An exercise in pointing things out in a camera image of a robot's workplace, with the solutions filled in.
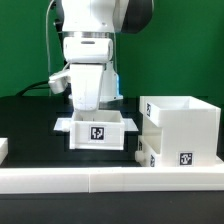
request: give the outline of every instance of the green backdrop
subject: green backdrop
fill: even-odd
[[[1,1],[0,96],[47,80],[48,4]],[[51,24],[54,18],[51,13]],[[58,71],[63,57],[53,26],[50,40],[53,71]],[[124,96],[192,95],[224,108],[223,0],[155,0],[153,19],[142,32],[117,36],[117,54]]]

